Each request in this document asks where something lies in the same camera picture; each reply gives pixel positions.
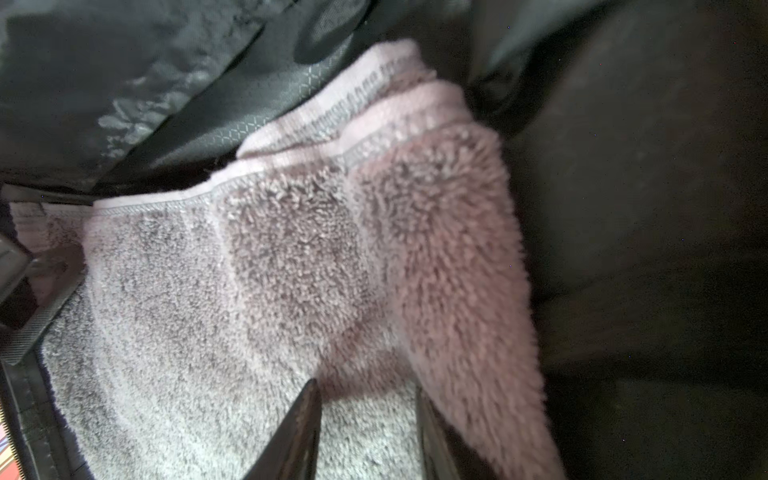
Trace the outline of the grey fluffy towel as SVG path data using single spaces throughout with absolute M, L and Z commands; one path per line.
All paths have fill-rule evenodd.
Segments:
M 97 479 L 240 479 L 312 379 L 321 479 L 418 478 L 417 392 L 499 478 L 564 477 L 499 137 L 411 40 L 197 186 L 10 212 L 84 251 L 42 356 Z

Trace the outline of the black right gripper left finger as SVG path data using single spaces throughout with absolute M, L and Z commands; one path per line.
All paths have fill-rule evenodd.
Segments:
M 322 425 L 322 397 L 309 380 L 244 476 L 245 480 L 313 480 Z

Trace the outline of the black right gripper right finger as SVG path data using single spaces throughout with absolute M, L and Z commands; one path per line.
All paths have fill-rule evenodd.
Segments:
M 496 479 L 490 465 L 464 442 L 420 387 L 416 390 L 416 415 L 424 479 Z

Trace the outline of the black white suitcase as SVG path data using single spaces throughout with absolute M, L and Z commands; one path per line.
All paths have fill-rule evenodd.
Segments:
M 14 202 L 197 186 L 373 46 L 497 133 L 561 479 L 767 475 L 763 1 L 5 1 L 1 475 L 97 479 L 42 341 L 87 277 Z

